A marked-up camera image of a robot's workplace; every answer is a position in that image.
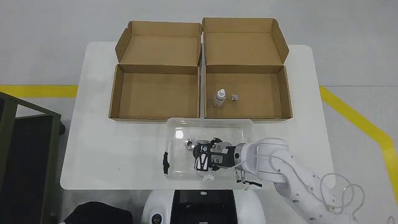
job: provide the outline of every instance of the clear plastic bin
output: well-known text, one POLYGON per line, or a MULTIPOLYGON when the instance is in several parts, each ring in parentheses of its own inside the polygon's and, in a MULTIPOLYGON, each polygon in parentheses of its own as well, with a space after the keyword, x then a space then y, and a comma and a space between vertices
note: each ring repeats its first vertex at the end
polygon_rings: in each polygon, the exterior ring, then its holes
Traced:
MULTIPOLYGON (((184 119, 170 118, 167 121, 166 151, 169 153, 170 168, 166 175, 169 179, 202 180, 193 168, 195 158, 192 150, 185 147, 185 141, 192 139, 209 140, 220 138, 222 141, 237 145, 242 142, 253 142, 253 122, 250 119, 184 119)), ((220 173, 216 180, 235 178, 233 169, 220 173)))

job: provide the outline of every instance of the white robotic arm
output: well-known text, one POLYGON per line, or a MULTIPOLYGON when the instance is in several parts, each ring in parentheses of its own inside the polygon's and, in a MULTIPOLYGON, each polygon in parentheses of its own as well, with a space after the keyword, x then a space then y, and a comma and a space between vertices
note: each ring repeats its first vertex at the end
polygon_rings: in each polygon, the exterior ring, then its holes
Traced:
POLYGON ((308 223, 356 223, 342 208, 334 207, 335 196, 322 180, 293 160, 283 139, 264 138, 237 146, 220 141, 214 139, 195 148, 196 170, 234 167, 273 182, 276 191, 308 223))
POLYGON ((284 140, 264 138, 243 144, 237 162, 241 165, 238 169, 273 182, 276 191, 308 223, 356 223, 351 215, 332 207, 335 196, 317 175, 297 165, 284 140))

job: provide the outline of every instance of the yellow floor line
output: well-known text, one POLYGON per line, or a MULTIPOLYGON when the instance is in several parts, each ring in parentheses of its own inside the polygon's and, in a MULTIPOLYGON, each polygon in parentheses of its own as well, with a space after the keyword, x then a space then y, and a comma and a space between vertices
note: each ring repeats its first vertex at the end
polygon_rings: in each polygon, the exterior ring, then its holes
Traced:
MULTIPOLYGON (((1 92, 18 98, 74 98, 77 89, 77 85, 0 85, 1 92)), ((320 86, 320 93, 326 104, 380 145, 398 203, 398 157, 392 139, 323 86, 320 86)))
POLYGON ((349 105, 344 103, 341 99, 332 94, 323 86, 319 87, 322 100, 343 115, 348 121, 353 123, 361 131, 373 138, 381 148, 381 152, 386 164, 387 171, 390 177, 392 189, 394 191, 396 202, 398 203, 398 156, 394 148, 392 139, 377 126, 372 124, 364 116, 352 109, 349 105))
POLYGON ((77 85, 0 85, 0 91, 18 98, 75 98, 77 85))

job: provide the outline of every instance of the gray floor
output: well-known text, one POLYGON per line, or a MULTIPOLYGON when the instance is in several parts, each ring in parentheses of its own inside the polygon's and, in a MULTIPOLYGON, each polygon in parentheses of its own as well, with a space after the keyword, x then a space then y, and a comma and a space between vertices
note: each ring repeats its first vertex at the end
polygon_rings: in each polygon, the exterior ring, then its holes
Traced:
MULTIPOLYGON (((77 84, 86 45, 116 41, 133 19, 275 17, 288 44, 313 49, 319 84, 329 86, 398 147, 398 0, 0 0, 0 9, 0 84, 77 84)), ((73 99, 32 101, 63 114, 69 126, 73 99)), ((384 223, 389 215, 398 219, 379 146, 323 107, 336 172, 366 191, 361 223, 384 223)), ((65 217, 77 204, 100 199, 139 215, 146 195, 66 191, 57 196, 54 209, 65 217)))

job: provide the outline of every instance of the cardboard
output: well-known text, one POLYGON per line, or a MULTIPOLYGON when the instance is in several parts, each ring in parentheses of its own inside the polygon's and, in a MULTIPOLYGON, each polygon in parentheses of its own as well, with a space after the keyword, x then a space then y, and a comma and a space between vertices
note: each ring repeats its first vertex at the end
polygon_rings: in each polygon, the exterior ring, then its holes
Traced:
POLYGON ((205 116, 286 119, 292 117, 284 62, 289 53, 275 19, 204 18, 205 116), (215 93, 227 99, 214 107, 215 93), (236 94, 239 100, 232 102, 236 94))
POLYGON ((200 117, 201 25, 131 21, 116 44, 109 117, 200 117))

